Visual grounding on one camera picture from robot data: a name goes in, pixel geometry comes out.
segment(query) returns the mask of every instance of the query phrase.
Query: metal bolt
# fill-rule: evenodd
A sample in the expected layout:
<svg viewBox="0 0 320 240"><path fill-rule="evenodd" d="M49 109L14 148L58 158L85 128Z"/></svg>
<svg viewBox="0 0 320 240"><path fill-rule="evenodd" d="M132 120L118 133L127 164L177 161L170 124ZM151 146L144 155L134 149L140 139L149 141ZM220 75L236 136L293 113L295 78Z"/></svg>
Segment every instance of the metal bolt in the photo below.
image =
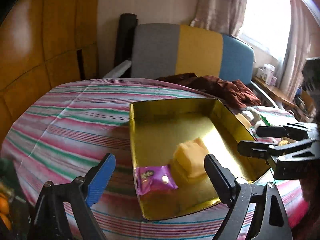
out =
<svg viewBox="0 0 320 240"><path fill-rule="evenodd" d="M84 182L84 177L81 177L81 176L76 177L76 178L75 178L75 182L78 183L78 184Z"/></svg>
<svg viewBox="0 0 320 240"><path fill-rule="evenodd" d="M49 180L49 181L47 181L47 182L44 184L44 186L45 186L45 187L51 187L52 184L53 184L53 182Z"/></svg>
<svg viewBox="0 0 320 240"><path fill-rule="evenodd" d="M275 187L276 184L274 184L273 182L269 181L269 182L268 182L268 186L269 186L269 187Z"/></svg>
<svg viewBox="0 0 320 240"><path fill-rule="evenodd" d="M246 179L241 178L241 177L236 178L236 182L238 184L247 184L248 183Z"/></svg>
<svg viewBox="0 0 320 240"><path fill-rule="evenodd" d="M281 161L281 162L285 161L285 156L284 155L279 156L278 161Z"/></svg>

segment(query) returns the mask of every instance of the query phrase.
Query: brown blanket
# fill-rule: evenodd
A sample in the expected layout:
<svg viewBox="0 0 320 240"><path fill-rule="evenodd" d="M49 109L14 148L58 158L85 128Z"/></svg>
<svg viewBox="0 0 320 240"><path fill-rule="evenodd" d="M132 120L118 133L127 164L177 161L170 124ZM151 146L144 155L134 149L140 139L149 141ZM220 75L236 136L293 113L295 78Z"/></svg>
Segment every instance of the brown blanket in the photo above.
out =
<svg viewBox="0 0 320 240"><path fill-rule="evenodd" d="M197 89L226 100L233 108L247 106L261 106L261 101L239 79L224 81L214 76L197 77L194 73L185 73L174 76L160 77L157 80Z"/></svg>

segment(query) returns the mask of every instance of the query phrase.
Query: striped tablecloth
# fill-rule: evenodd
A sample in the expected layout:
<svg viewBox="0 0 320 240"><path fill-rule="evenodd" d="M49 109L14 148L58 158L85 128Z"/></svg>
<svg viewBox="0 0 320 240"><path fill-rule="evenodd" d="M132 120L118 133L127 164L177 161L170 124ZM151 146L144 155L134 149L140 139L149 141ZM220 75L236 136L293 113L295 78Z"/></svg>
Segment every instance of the striped tablecloth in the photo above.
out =
<svg viewBox="0 0 320 240"><path fill-rule="evenodd" d="M228 208L207 210L165 221L142 219L133 184L129 104L168 98L206 98L199 91L146 79L95 79L60 85L36 101L11 127L2 157L14 159L21 187L33 205L47 180L67 183L111 152L116 170L99 203L92 206L108 239L212 239ZM274 181L269 172L259 183ZM276 181L290 220L303 204L298 181ZM79 236L69 204L70 227ZM253 215L251 204L239 239Z"/></svg>

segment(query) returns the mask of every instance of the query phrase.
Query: purple snack package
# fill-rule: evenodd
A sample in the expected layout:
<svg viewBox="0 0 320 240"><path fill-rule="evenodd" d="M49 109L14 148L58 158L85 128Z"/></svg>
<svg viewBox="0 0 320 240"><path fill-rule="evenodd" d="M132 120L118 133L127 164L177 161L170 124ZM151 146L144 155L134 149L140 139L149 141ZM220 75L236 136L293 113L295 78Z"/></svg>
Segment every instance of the purple snack package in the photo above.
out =
<svg viewBox="0 0 320 240"><path fill-rule="evenodd" d="M177 189L168 165L137 167L136 170L137 193L144 195L149 191Z"/></svg>

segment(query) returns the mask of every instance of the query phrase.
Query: gold tray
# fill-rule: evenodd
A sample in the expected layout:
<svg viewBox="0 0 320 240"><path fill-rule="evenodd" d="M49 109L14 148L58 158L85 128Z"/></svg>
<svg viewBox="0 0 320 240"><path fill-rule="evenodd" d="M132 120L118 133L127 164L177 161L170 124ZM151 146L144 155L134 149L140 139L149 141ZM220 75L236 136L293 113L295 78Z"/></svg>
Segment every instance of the gold tray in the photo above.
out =
<svg viewBox="0 0 320 240"><path fill-rule="evenodd" d="M130 104L134 170L136 167L169 164L179 143L197 137L202 138L209 152L235 177L256 181L268 170L264 160L239 155L237 143L253 141L254 138L217 99L168 99ZM171 169L171 174L178 189L169 193L154 191L138 195L142 215L147 220L184 216L220 203L207 175L197 183L188 184L175 169Z"/></svg>

